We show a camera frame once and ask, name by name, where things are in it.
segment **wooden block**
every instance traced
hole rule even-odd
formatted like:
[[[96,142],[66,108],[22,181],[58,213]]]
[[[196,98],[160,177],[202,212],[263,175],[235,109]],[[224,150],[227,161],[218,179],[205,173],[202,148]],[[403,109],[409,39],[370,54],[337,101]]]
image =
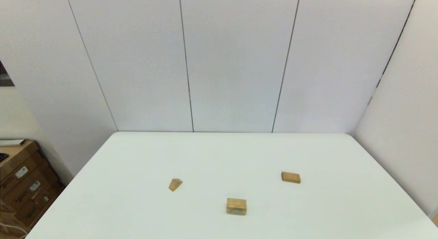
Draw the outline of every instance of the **wooden block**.
[[[245,215],[246,214],[246,200],[228,198],[227,199],[227,213]]]
[[[438,227],[438,214],[432,218],[432,222]]]
[[[291,183],[300,183],[301,182],[300,174],[295,174],[295,173],[290,173],[290,172],[282,172],[281,179],[283,179],[283,181],[289,181]]]
[[[174,178],[170,182],[169,189],[173,192],[181,185],[181,183],[183,183],[183,181],[179,180],[178,178]]]

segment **cardboard box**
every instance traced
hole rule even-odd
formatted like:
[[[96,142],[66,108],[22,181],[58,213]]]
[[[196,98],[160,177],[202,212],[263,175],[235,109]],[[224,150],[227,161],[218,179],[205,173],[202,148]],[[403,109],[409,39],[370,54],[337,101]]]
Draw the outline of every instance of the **cardboard box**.
[[[7,192],[12,190],[32,170],[39,166],[42,161],[42,156],[38,152],[34,152],[29,158],[9,173],[9,175],[5,177],[2,176],[2,180],[0,181],[0,197],[3,197]]]
[[[51,198],[44,208],[38,207],[38,205],[28,206],[26,208],[26,212],[19,214],[20,217],[23,217],[24,220],[21,220],[17,217],[16,213],[0,213],[0,222],[6,225],[13,225],[22,228],[27,233],[31,231],[31,229],[35,226],[35,224],[39,221],[39,219],[44,215],[44,213],[49,209],[52,203],[56,200],[58,195],[62,192],[64,188],[58,184],[58,186],[53,186],[51,190],[55,192],[53,198]],[[24,233],[15,228],[7,228],[4,226],[0,226],[0,231],[5,231],[11,235],[23,235]]]
[[[49,163],[43,163],[33,170],[24,180],[4,197],[0,198],[1,211],[19,211],[23,204],[29,200],[35,192],[45,184],[53,184],[58,180],[56,174],[50,168]]]
[[[0,162],[0,181],[36,152],[38,148],[35,141],[25,141],[23,145],[16,147],[0,147],[0,153],[9,154],[9,157]]]
[[[58,197],[59,194],[61,194],[63,188],[58,183],[55,182],[51,185],[47,185],[42,187],[38,190],[37,193],[35,193],[32,198],[28,201],[28,203],[33,203],[38,206],[41,210],[47,206],[48,203],[50,203],[55,197]],[[17,217],[20,217],[18,214],[21,214],[23,212],[23,209],[17,212]]]

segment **triangular wooden block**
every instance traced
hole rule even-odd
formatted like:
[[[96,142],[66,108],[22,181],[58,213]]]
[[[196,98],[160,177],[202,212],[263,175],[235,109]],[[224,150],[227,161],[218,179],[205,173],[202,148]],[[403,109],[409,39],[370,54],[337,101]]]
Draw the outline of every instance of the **triangular wooden block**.
[[[183,181],[179,180],[178,178],[174,178],[170,182],[169,189],[173,192],[181,185],[181,183],[183,183]]]

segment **white cable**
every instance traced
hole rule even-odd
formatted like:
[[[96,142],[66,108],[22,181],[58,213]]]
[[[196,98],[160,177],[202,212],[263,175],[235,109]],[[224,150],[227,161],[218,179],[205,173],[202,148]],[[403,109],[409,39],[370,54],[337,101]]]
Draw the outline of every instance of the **white cable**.
[[[26,234],[26,236],[27,236],[27,232],[25,230],[23,230],[22,228],[20,228],[20,227],[12,226],[12,225],[5,225],[5,224],[2,224],[2,223],[0,223],[0,225],[3,225],[5,227],[11,227],[11,228],[19,229],[19,230],[23,231]]]

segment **white tabletop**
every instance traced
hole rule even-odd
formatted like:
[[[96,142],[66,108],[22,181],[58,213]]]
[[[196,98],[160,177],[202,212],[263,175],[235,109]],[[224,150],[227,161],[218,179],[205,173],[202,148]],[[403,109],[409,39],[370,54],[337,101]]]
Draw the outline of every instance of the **white tabletop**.
[[[183,181],[175,192],[172,178]],[[247,214],[227,214],[227,198],[246,199]],[[348,135],[120,132],[27,237],[87,238],[437,239],[438,229]]]

